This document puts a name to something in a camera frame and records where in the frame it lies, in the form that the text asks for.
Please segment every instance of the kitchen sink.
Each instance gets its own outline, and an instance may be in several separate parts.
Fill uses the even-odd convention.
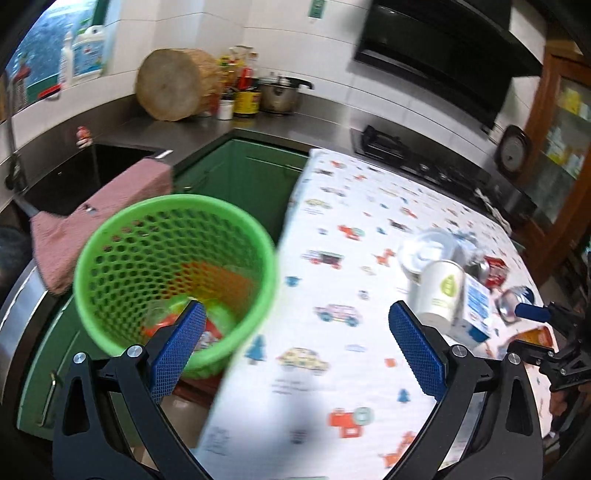
[[[95,144],[49,172],[24,193],[24,199],[38,210],[67,216],[117,175],[156,153],[149,148]]]

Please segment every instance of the table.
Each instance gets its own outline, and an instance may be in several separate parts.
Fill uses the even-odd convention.
[[[395,465],[435,405],[389,331],[390,305],[413,289],[396,251],[433,227],[475,232],[507,263],[504,287],[527,285],[541,305],[511,240],[489,218],[386,169],[311,152],[278,246],[274,306],[234,356],[193,450],[215,480],[377,479]],[[477,356],[496,358],[511,336],[538,326],[507,327],[493,311],[493,337]],[[545,435],[549,382],[536,367],[528,375]],[[469,413],[478,414],[477,398]],[[467,422],[445,465],[469,433]]]

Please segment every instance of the stove burner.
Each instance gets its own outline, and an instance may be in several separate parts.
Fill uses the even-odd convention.
[[[481,171],[467,159],[454,160],[453,164],[442,158],[431,159],[410,150],[400,137],[385,134],[368,125],[356,142],[358,153],[375,158],[386,165],[403,170],[419,178],[427,186],[443,194],[458,198],[471,207],[484,210],[480,199],[474,195],[479,187],[475,171]]]

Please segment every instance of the pink towel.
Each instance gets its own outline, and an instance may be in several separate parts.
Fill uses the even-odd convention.
[[[62,294],[91,235],[124,208],[172,192],[170,166],[144,158],[109,182],[68,217],[40,212],[31,220],[35,260],[48,290]]]

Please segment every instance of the pressure cooker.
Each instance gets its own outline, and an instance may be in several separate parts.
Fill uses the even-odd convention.
[[[261,110],[285,115],[292,113],[299,101],[300,85],[310,90],[314,85],[292,77],[271,77],[261,81]]]

